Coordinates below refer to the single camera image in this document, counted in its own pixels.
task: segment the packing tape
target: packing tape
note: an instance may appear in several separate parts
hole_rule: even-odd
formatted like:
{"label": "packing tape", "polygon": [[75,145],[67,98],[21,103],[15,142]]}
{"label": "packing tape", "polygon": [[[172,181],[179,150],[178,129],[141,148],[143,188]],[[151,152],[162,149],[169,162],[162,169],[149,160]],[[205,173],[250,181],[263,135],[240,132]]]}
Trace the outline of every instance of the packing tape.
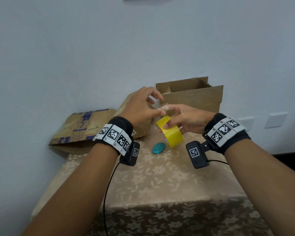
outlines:
{"label": "packing tape", "polygon": [[184,139],[183,139],[182,134],[181,134],[179,128],[177,127],[177,125],[171,127],[170,129],[163,128],[164,124],[167,123],[169,121],[169,119],[170,119],[170,116],[165,116],[162,119],[158,120],[156,122],[156,124],[162,130],[170,147],[175,147],[179,143],[181,143]]}

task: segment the teal object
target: teal object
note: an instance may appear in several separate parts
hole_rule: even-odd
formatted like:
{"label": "teal object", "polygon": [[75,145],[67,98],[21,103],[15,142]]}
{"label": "teal object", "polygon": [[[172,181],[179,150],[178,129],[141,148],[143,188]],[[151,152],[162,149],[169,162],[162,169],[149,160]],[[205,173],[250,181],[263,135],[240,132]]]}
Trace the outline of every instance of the teal object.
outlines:
{"label": "teal object", "polygon": [[159,154],[161,153],[164,149],[165,149],[165,144],[164,143],[157,143],[154,147],[153,147],[153,150],[152,152],[154,154]]}

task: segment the cardboard box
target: cardboard box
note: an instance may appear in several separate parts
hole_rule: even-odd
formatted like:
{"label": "cardboard box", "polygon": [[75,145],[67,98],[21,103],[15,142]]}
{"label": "cardboard box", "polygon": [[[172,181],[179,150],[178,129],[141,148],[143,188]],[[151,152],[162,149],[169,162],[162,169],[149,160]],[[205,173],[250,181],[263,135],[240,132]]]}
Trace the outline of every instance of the cardboard box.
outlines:
{"label": "cardboard box", "polygon": [[[114,117],[120,115],[122,113],[122,111],[124,110],[124,108],[126,107],[127,103],[129,102],[131,96],[134,94],[135,92],[129,94],[126,99],[123,101],[123,103],[120,105],[120,107],[118,108],[118,110],[116,111],[116,113],[114,114]],[[147,102],[147,106],[150,109],[154,109],[152,104]],[[138,127],[134,127],[133,132],[132,132],[132,136],[134,139],[137,138],[141,138],[147,135],[149,129],[151,126],[151,119],[146,121],[144,124],[138,126]]]}
{"label": "cardboard box", "polygon": [[112,119],[115,112],[116,110],[108,108],[73,113],[53,135],[49,145],[72,154],[89,153],[94,146],[93,138]]}
{"label": "cardboard box", "polygon": [[[208,77],[157,83],[156,88],[164,98],[161,104],[185,104],[214,113],[220,111],[223,85],[212,87],[208,84]],[[173,111],[167,112],[169,116],[173,114]]]}

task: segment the table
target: table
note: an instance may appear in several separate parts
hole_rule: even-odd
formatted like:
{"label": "table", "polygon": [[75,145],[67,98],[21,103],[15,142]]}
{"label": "table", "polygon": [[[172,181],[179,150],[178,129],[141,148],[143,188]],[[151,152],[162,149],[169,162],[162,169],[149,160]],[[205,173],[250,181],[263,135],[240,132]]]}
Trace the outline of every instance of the table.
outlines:
{"label": "table", "polygon": [[[187,133],[177,147],[154,155],[152,147],[163,139],[155,124],[142,138],[134,167],[120,164],[106,198],[106,224],[110,235],[273,235],[253,208],[230,167],[210,162],[194,169],[185,145],[204,142]],[[35,207],[32,217],[51,198],[82,161],[69,155]],[[226,161],[208,151],[208,159]],[[102,206],[88,235],[105,235]]]}

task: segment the floral tablecloth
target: floral tablecloth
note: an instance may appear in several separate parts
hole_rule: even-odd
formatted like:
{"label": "floral tablecloth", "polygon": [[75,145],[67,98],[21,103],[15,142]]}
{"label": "floral tablecloth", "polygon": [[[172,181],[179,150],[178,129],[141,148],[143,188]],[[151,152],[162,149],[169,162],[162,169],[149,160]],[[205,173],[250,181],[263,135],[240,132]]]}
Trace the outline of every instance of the floral tablecloth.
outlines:
{"label": "floral tablecloth", "polygon": [[[106,198],[109,235],[273,235],[253,208],[228,165],[210,162],[194,169],[185,145],[201,135],[187,133],[184,142],[154,155],[163,142],[152,124],[134,167],[119,165]],[[84,155],[69,155],[32,213],[35,217]],[[207,152],[208,159],[225,161]],[[89,235],[105,235],[102,206]]]}

